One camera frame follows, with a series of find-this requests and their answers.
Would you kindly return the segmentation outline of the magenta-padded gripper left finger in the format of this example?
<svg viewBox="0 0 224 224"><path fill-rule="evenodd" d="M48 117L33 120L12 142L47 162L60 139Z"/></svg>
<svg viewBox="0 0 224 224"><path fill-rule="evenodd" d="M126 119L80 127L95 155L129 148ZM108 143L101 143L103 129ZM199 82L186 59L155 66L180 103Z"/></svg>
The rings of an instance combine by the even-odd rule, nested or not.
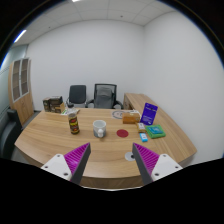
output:
<svg viewBox="0 0 224 224"><path fill-rule="evenodd" d="M86 143L65 155L56 154L42 169L79 185L90 154L90 144Z"/></svg>

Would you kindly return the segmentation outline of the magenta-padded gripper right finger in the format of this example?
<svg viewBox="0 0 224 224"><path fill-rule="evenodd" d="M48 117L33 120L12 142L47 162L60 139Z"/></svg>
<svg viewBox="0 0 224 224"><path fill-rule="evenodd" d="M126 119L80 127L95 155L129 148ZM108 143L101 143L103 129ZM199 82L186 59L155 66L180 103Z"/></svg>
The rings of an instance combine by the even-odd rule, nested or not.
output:
<svg viewBox="0 0 224 224"><path fill-rule="evenodd" d="M132 153L144 185L182 169L168 154L157 154L137 143L133 144Z"/></svg>

